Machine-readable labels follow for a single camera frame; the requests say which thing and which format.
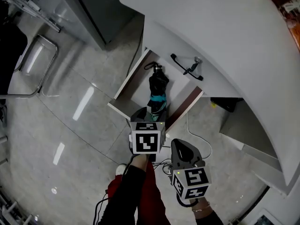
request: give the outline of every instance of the red pants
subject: red pants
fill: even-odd
[[[121,183],[122,175],[116,176],[108,185],[108,197],[112,197]],[[137,206],[137,225],[170,225],[165,216],[165,206],[156,186],[155,173],[151,162],[147,164],[146,180],[142,187],[140,203]]]

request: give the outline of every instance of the white cable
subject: white cable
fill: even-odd
[[[203,141],[205,141],[205,142],[210,146],[210,154],[209,154],[207,157],[203,157],[202,160],[205,160],[205,159],[209,158],[209,157],[211,156],[211,154],[212,154],[212,147],[211,147],[211,144],[210,144],[208,141],[206,141],[203,137],[200,137],[200,136],[198,136],[198,135],[196,135],[196,134],[193,134],[193,133],[191,133],[191,132],[189,131],[189,129],[188,129],[188,113],[187,113],[187,132],[188,132],[189,134],[195,136],[195,137],[198,137],[198,138],[202,139]]]

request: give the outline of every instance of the black door handle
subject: black door handle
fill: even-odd
[[[189,73],[192,77],[194,77],[195,79],[198,79],[198,80],[200,80],[200,81],[203,81],[203,77],[200,75],[199,77],[196,77],[196,76],[194,76],[192,73],[191,73],[191,69],[190,68],[188,68],[188,69],[185,69],[182,65],[180,65],[180,63],[178,62],[178,61],[176,61],[176,58],[177,58],[177,56],[174,54],[174,53],[172,53],[171,54],[171,58],[173,59],[173,61],[176,63],[176,64],[178,64],[185,72],[183,73],[184,75],[185,74],[187,74],[187,73]]]

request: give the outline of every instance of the black and white marker cube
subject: black and white marker cube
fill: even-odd
[[[203,197],[211,184],[209,167],[174,170],[172,184],[182,200]]]
[[[131,122],[134,154],[158,154],[165,142],[164,122]]]

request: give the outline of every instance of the wall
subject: wall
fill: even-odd
[[[241,224],[250,224],[262,209],[266,209],[282,225],[294,225],[300,217],[300,179],[297,180],[288,196],[270,188]]]

